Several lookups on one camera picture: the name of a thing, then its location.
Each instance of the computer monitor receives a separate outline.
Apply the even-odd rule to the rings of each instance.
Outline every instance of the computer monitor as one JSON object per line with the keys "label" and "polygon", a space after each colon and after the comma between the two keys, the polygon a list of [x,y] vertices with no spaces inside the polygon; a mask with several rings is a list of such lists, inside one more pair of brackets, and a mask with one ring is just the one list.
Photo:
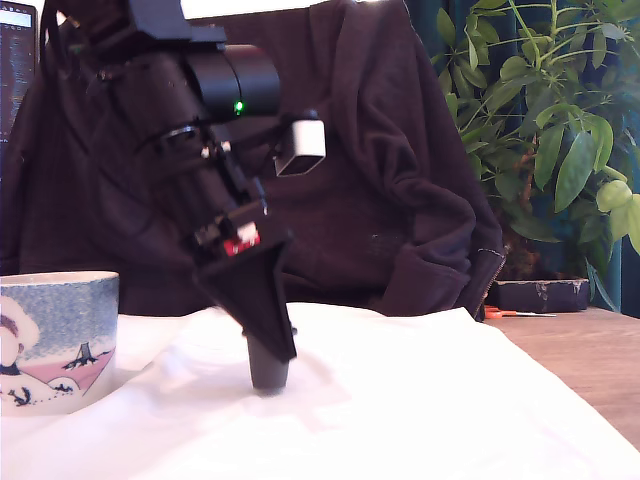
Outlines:
{"label": "computer monitor", "polygon": [[0,142],[9,141],[24,95],[36,71],[37,10],[0,1]]}

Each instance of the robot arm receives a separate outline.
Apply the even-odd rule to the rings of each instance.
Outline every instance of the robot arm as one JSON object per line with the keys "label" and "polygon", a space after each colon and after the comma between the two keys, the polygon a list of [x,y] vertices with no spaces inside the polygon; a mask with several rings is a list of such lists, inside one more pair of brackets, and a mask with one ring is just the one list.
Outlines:
{"label": "robot arm", "polygon": [[[81,48],[61,48],[58,11],[82,32]],[[47,0],[42,17],[53,65],[79,66],[90,86],[80,104],[117,113],[99,133],[126,137],[131,162],[193,258],[195,285],[243,326],[254,387],[283,387],[296,356],[280,279],[290,235],[268,211],[260,183],[238,167],[233,142],[218,135],[220,124],[238,116],[278,113],[275,67],[256,47],[227,46],[221,27],[189,25],[180,0]],[[41,59],[47,77],[73,81],[51,65]],[[283,125],[291,158],[279,174],[304,173],[324,158],[317,117]],[[301,141],[309,133],[313,139]]]}

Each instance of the ceramic cup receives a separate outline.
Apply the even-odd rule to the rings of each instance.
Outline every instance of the ceramic cup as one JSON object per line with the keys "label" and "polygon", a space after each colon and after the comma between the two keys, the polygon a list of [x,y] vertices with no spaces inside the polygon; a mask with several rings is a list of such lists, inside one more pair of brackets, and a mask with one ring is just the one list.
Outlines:
{"label": "ceramic cup", "polygon": [[118,274],[0,277],[2,415],[72,413],[115,384]]}

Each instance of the orange scissors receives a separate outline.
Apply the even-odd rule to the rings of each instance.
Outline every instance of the orange scissors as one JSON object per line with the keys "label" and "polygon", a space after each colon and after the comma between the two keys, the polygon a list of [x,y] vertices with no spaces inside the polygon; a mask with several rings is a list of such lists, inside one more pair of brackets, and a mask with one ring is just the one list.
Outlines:
{"label": "orange scissors", "polygon": [[502,317],[555,317],[553,313],[533,313],[533,312],[516,312],[515,310],[500,310],[498,307],[489,305],[484,307],[485,318],[502,318]]}

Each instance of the white tablecloth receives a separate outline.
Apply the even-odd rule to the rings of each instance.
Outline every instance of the white tablecloth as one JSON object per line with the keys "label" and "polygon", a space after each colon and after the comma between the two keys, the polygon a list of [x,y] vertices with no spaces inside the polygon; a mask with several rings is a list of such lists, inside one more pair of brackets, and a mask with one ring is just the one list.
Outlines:
{"label": "white tablecloth", "polygon": [[123,385],[72,415],[3,418],[2,480],[640,479],[637,450],[464,310],[290,312],[299,355],[269,398],[223,312],[122,316]]}

